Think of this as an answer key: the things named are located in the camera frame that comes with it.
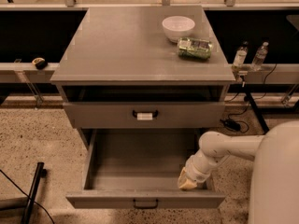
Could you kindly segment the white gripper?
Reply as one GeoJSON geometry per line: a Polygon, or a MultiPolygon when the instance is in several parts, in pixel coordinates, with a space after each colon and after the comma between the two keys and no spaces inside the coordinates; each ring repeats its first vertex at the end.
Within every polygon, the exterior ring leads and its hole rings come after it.
{"type": "Polygon", "coordinates": [[[182,190],[195,189],[197,184],[204,183],[213,170],[225,161],[224,157],[209,157],[202,150],[191,155],[185,167],[181,169],[178,187],[182,190]]]}

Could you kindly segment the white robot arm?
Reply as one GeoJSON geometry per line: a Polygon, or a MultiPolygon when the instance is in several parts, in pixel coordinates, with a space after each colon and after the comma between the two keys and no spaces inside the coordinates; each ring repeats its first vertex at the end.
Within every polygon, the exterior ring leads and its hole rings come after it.
{"type": "Polygon", "coordinates": [[[299,224],[299,121],[277,125],[264,135],[206,132],[199,150],[185,162],[180,189],[195,189],[229,157],[253,162],[248,224],[299,224]]]}

